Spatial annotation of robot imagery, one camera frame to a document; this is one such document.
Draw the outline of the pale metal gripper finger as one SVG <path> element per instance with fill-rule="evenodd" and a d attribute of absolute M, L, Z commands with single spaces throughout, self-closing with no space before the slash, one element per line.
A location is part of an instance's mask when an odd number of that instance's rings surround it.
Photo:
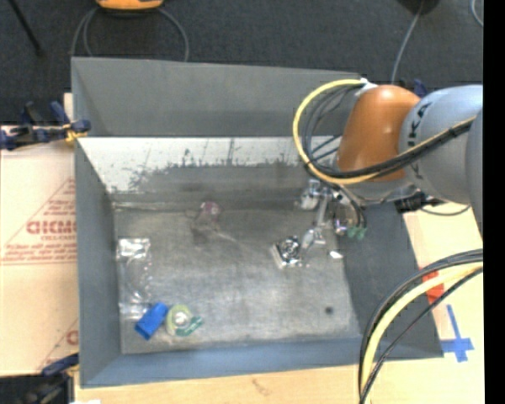
<path fill-rule="evenodd" d="M 344 253 L 340 248 L 338 236 L 336 234 L 323 234 L 316 243 L 325 258 L 336 261 L 342 261 L 344 259 Z"/>
<path fill-rule="evenodd" d="M 310 228 L 305 231 L 301 238 L 300 243 L 300 262 L 302 265 L 307 265 L 307 253 L 310 251 L 311 247 L 315 244 L 316 231 L 314 228 Z"/>

